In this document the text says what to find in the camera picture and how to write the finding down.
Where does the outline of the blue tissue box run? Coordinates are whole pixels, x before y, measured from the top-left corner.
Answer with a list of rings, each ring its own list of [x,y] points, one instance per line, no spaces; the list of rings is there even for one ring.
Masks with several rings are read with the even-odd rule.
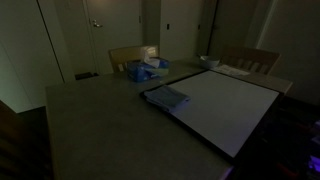
[[[151,57],[146,51],[141,58],[127,63],[127,75],[135,82],[143,82],[166,76],[169,73],[169,61]]]

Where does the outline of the wooden chair with slatted back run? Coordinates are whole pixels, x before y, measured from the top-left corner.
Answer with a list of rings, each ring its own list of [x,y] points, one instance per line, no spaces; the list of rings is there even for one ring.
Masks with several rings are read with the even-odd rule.
[[[221,56],[221,63],[251,72],[269,75],[280,58],[279,53],[260,49],[227,46]]]

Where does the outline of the white board with black frame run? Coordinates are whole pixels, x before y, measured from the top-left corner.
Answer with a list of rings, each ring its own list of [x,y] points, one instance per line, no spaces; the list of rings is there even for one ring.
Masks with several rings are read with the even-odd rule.
[[[232,158],[237,157],[279,96],[277,91],[214,71],[164,86],[191,98],[168,113]]]

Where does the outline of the white paper sheet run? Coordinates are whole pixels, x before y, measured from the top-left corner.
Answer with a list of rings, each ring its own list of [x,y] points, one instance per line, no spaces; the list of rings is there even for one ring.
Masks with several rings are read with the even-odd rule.
[[[243,70],[239,70],[239,69],[230,67],[228,65],[217,66],[217,67],[214,68],[214,71],[217,71],[217,72],[220,72],[220,73],[224,73],[224,74],[227,74],[227,75],[235,75],[235,76],[238,76],[238,75],[243,75],[243,76],[249,75],[249,72],[246,72],[246,71],[243,71]]]

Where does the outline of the blue cloth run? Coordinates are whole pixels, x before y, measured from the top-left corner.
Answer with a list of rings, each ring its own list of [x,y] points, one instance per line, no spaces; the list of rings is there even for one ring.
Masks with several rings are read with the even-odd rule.
[[[154,90],[145,91],[146,100],[167,112],[174,112],[188,103],[191,98],[169,86],[161,86]]]

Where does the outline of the white bowl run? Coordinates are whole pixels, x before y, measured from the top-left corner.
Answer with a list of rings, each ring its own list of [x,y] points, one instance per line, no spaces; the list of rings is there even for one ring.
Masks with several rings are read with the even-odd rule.
[[[212,69],[219,64],[220,60],[212,56],[201,56],[199,62],[203,68]]]

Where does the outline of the wooden chair near tissue box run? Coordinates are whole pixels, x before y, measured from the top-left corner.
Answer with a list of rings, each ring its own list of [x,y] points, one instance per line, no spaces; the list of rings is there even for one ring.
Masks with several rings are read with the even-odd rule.
[[[111,49],[109,51],[109,58],[111,66],[114,72],[121,72],[127,70],[127,63],[129,61],[141,60],[143,53],[146,52],[149,57],[159,56],[158,45],[147,45],[147,46],[132,46]]]

